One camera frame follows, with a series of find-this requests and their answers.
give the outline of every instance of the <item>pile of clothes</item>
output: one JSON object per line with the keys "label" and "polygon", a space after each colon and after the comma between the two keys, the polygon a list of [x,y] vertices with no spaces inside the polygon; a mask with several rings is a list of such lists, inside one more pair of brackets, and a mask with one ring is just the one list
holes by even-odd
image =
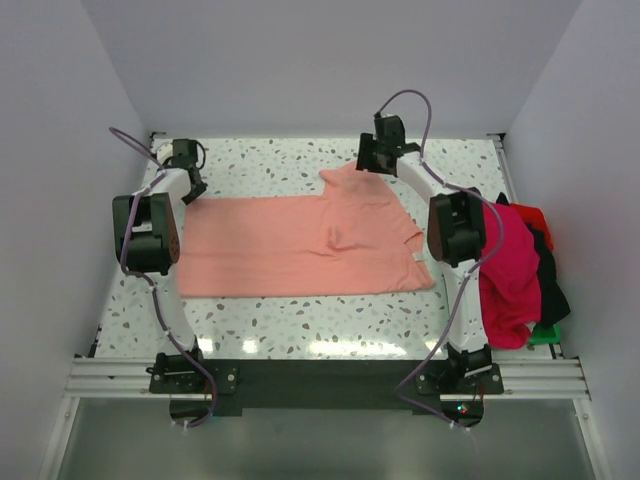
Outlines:
{"label": "pile of clothes", "polygon": [[[502,248],[480,269],[482,318],[489,344],[521,348],[532,324],[551,328],[571,312],[557,282],[553,243],[542,212],[509,204],[500,194],[495,204],[504,225]],[[484,207],[489,253],[500,237],[498,222]]]}

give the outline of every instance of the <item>black cloth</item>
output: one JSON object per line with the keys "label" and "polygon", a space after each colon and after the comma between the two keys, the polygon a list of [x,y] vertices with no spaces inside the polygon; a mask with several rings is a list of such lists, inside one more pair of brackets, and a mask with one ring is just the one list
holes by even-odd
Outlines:
{"label": "black cloth", "polygon": [[[498,195],[496,203],[500,205],[510,205],[504,193]],[[569,307],[567,298],[558,285],[556,261],[544,240],[544,232],[536,230],[529,224],[526,225],[533,235],[533,248],[540,257],[537,271],[542,302],[540,308],[540,325],[543,328],[551,328],[569,315],[571,308]]]}

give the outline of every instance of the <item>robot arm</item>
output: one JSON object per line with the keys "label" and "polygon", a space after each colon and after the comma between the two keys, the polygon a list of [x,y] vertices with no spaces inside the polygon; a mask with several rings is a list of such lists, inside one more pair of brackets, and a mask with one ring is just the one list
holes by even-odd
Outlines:
{"label": "robot arm", "polygon": [[420,147],[407,144],[397,116],[375,115],[376,136],[363,133],[358,150],[358,170],[393,175],[429,204],[427,244],[441,263],[449,310],[466,275],[470,275],[452,319],[447,350],[454,376],[465,378],[491,370],[491,350],[482,322],[478,270],[468,274],[480,259],[486,243],[482,204],[468,193],[441,185],[422,165]]}
{"label": "robot arm", "polygon": [[[162,316],[174,339],[185,351],[197,351],[197,341],[182,307],[175,276],[175,264],[180,258],[180,240],[173,212],[184,202],[189,204],[205,190],[195,164],[197,145],[193,140],[174,140],[165,143],[156,152],[158,161],[166,167],[142,190],[149,189],[136,211],[134,230],[129,242],[126,266],[132,272],[147,275],[156,284],[157,298]],[[113,225],[116,257],[120,261],[127,221],[135,195],[113,199]],[[155,306],[149,295],[151,318]],[[171,344],[159,322],[156,324],[159,352],[174,355]]]}

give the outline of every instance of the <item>black mounting plate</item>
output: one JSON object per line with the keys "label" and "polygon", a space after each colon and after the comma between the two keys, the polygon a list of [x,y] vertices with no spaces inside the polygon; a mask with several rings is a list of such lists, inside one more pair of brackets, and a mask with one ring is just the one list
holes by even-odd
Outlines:
{"label": "black mounting plate", "polygon": [[[414,360],[207,359],[202,360],[201,365],[212,374],[218,387],[216,416],[239,416],[244,408],[412,410],[424,413],[401,400],[395,392],[397,385],[419,363]],[[442,371],[447,363],[446,360],[429,362],[425,379],[434,378],[437,369]],[[494,369],[499,375],[497,365]],[[204,379],[198,373],[166,375],[165,379],[163,382],[152,378],[149,391],[156,394],[205,393]],[[463,390],[457,393],[475,393],[478,381],[478,378],[465,380],[461,385]],[[433,385],[425,390],[416,383],[408,386],[403,395],[441,410],[440,394],[456,392],[439,390]],[[503,391],[501,380],[485,382],[485,394]]]}

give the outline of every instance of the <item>green object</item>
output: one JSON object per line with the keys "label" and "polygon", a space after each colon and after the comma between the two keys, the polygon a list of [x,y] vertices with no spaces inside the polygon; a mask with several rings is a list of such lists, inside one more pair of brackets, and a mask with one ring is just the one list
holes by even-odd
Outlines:
{"label": "green object", "polygon": [[551,328],[542,328],[540,325],[536,325],[533,328],[531,337],[529,337],[529,345],[560,343],[561,338],[562,335],[558,325],[554,325]]}

